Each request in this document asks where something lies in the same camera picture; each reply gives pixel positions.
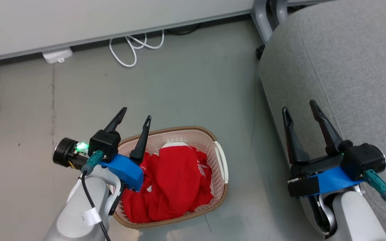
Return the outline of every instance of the gray metal leg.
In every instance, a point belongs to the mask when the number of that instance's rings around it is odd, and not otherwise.
[[[272,13],[276,18],[277,24],[281,24],[288,17],[287,5],[288,0],[270,0]]]
[[[265,44],[269,41],[269,38],[272,35],[272,27],[269,23],[266,12],[267,2],[268,0],[255,0],[253,9],[251,9],[251,17],[253,18],[254,23],[256,24],[260,36],[262,37],[262,40]]]

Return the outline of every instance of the brown basket rim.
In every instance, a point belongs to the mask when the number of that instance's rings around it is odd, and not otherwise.
[[[128,227],[128,228],[131,228],[131,229],[145,229],[145,228],[165,226],[165,225],[169,225],[169,224],[173,224],[173,223],[179,223],[179,222],[191,219],[191,218],[199,217],[199,216],[204,215],[208,212],[214,211],[216,208],[220,207],[220,205],[222,204],[222,202],[225,200],[225,198],[227,196],[228,190],[229,190],[229,184],[226,183],[226,184],[224,184],[224,190],[223,190],[223,193],[222,193],[221,198],[218,201],[218,203],[216,203],[215,205],[213,205],[211,207],[203,209],[199,212],[194,212],[194,213],[191,213],[191,214],[179,217],[179,218],[174,218],[174,219],[159,221],[159,222],[153,222],[153,223],[128,223],[128,222],[124,221],[122,218],[120,218],[117,212],[114,212],[113,217],[121,225]]]
[[[179,130],[199,130],[199,131],[204,132],[205,134],[207,134],[214,142],[217,141],[217,138],[214,136],[214,134],[212,134],[212,132],[210,132],[206,128],[198,127],[198,126],[185,126],[185,127],[166,128],[166,129],[151,131],[148,135],[152,136],[152,135],[156,135],[156,134],[168,133],[168,132],[179,131]],[[140,135],[136,135],[136,136],[132,136],[132,137],[129,137],[129,138],[126,138],[126,139],[122,140],[120,142],[119,147],[121,145],[127,143],[127,142],[133,141],[135,139],[139,139],[139,136]],[[179,223],[179,222],[191,219],[191,218],[199,217],[199,216],[204,215],[204,214],[206,214],[208,212],[214,211],[216,208],[220,207],[220,205],[222,204],[222,202],[225,200],[225,198],[227,196],[228,190],[229,190],[229,184],[226,183],[226,184],[224,184],[223,194],[221,195],[220,200],[216,204],[214,204],[213,206],[210,206],[210,207],[208,207],[206,209],[203,209],[203,210],[201,210],[199,212],[193,212],[191,214],[184,215],[184,216],[179,217],[179,218],[174,218],[174,219],[165,220],[165,221],[159,221],[159,222],[153,222],[153,223],[128,223],[128,222],[124,221],[122,218],[120,218],[117,212],[114,212],[113,217],[121,225],[123,225],[125,227],[128,227],[128,228],[131,228],[131,229],[153,228],[153,227],[165,226],[165,225],[169,225],[169,224],[173,224],[173,223]]]

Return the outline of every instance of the gray floor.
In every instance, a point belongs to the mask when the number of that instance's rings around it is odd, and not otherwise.
[[[151,128],[199,125],[227,156],[229,193],[214,212],[154,229],[112,220],[112,240],[318,240],[286,191],[283,160],[257,73],[251,20],[167,36],[122,67],[108,47],[63,64],[43,59],[0,66],[0,240],[41,240],[75,184],[77,171],[52,163],[63,137],[87,141],[123,106],[122,138]],[[128,61],[127,44],[115,46]]]

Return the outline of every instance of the teal cable connector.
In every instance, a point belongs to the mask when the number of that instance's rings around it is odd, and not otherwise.
[[[86,172],[86,175],[89,175],[96,165],[98,165],[104,158],[104,153],[102,151],[95,151],[91,157],[87,160],[87,163],[81,168],[81,172]]]
[[[372,186],[381,195],[382,199],[386,202],[386,182],[372,169],[367,170],[363,179],[370,186]]]

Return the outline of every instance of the laundry basket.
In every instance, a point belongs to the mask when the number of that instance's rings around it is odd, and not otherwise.
[[[119,154],[129,156],[130,151],[135,148],[138,139],[139,135],[122,140],[118,147]],[[126,217],[123,209],[123,202],[120,201],[114,213],[114,218],[121,225],[132,229],[141,229],[185,221],[213,211],[218,208],[226,198],[227,190],[229,188],[229,173],[227,170],[226,157],[224,156],[224,152],[217,142],[216,137],[209,130],[201,127],[179,127],[157,130],[149,133],[146,151],[151,154],[159,153],[159,149],[170,142],[185,142],[189,146],[195,147],[198,151],[207,154],[207,163],[212,168],[210,188],[214,198],[208,205],[200,206],[192,213],[187,213],[179,218],[153,223],[132,223]]]

